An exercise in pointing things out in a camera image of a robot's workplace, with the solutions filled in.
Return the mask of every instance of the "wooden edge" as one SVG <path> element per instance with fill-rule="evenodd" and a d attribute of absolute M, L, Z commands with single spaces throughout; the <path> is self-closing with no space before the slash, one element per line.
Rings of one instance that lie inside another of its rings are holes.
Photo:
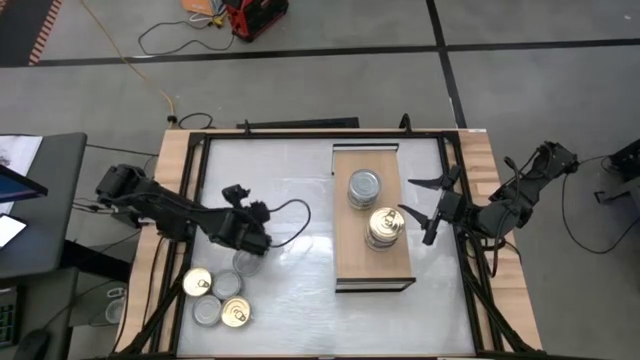
<path fill-rule="evenodd" d="M 491 149 L 489 135 L 486 132 L 461 132 L 460 144 L 465 162 L 473 202 L 478 205 L 489 203 L 488 197 L 500 187 L 500 178 Z M 507 235 L 507 241 L 515 247 L 513 233 Z M 493 254 L 486 253 L 489 263 Z M 498 253 L 498 272 L 491 279 L 493 297 L 496 306 L 507 322 L 530 346 L 540 349 L 540 337 L 536 326 L 527 285 L 518 255 L 508 247 Z M 485 309 L 476 299 L 478 317 L 485 349 L 492 350 L 491 333 Z"/>
<path fill-rule="evenodd" d="M 166 131 L 158 156 L 158 163 L 155 170 L 155 180 L 167 189 L 179 192 L 182 178 L 182 169 L 185 165 L 187 154 L 189 132 Z M 190 178 L 190 194 L 192 196 L 195 191 L 196 174 L 199 165 L 198 151 L 194 156 L 194 169 Z M 153 271 L 152 281 L 150 282 L 150 273 L 153 264 L 153 258 L 156 248 L 160 244 L 161 248 L 156 260 L 155 269 Z M 153 314 L 158 302 L 160 294 L 161 280 L 164 275 L 165 264 L 167 260 L 167 251 L 169 241 L 164 240 L 160 243 L 160 236 L 157 234 L 155 225 L 151 225 L 142 230 L 136 258 L 134 259 L 131 279 L 129 281 L 129 294 L 127 304 L 127 317 L 120 324 L 119 331 L 122 332 L 120 341 L 117 344 L 116 351 L 120 351 L 127 347 L 133 338 L 140 332 L 144 324 L 144 312 L 148 302 L 147 318 Z M 182 263 L 182 253 L 184 253 L 184 244 L 178 246 L 178 257 L 174 266 L 173 279 L 177 276 L 177 271 Z M 149 295 L 149 286 L 151 285 L 151 293 Z M 170 331 L 173 325 L 173 317 L 175 314 L 175 301 L 165 315 L 162 327 L 162 336 L 160 341 L 160 350 L 167 350 L 169 347 Z"/>

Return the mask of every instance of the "black stand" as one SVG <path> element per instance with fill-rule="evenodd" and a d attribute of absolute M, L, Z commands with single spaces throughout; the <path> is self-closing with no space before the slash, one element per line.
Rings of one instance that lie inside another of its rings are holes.
<path fill-rule="evenodd" d="M 129 282 L 131 264 L 101 254 L 82 245 L 65 240 L 60 267 L 75 267 L 82 272 L 103 276 L 123 283 Z"/>

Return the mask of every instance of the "gold can lid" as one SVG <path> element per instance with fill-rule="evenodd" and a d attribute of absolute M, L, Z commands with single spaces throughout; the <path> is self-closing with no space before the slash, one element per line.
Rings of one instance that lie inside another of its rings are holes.
<path fill-rule="evenodd" d="M 369 217 L 369 229 L 379 240 L 395 240 L 404 230 L 404 217 L 394 208 L 380 208 Z"/>
<path fill-rule="evenodd" d="M 243 297 L 230 297 L 222 304 L 222 322 L 227 326 L 240 327 L 249 321 L 249 316 L 251 306 Z"/>
<path fill-rule="evenodd" d="M 205 268 L 193 268 L 184 275 L 182 288 L 189 296 L 204 295 L 211 288 L 211 273 Z"/>

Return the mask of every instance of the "red equipment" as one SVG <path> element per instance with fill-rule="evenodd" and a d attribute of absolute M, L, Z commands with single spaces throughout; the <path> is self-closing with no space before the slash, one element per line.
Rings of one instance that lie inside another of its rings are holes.
<path fill-rule="evenodd" d="M 227 5 L 233 34 L 251 42 L 286 14 L 289 0 L 222 0 Z"/>

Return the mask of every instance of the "wooden tray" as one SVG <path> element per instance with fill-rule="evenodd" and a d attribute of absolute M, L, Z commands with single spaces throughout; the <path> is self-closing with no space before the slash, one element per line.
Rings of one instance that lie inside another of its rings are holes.
<path fill-rule="evenodd" d="M 376 204 L 369 210 L 353 209 L 347 200 L 349 178 L 369 169 L 381 179 Z M 371 212 L 380 207 L 398 208 L 402 189 L 394 150 L 334 150 L 334 227 L 336 292 L 402 291 L 415 282 L 411 273 L 406 233 L 389 250 L 378 252 L 365 243 Z"/>

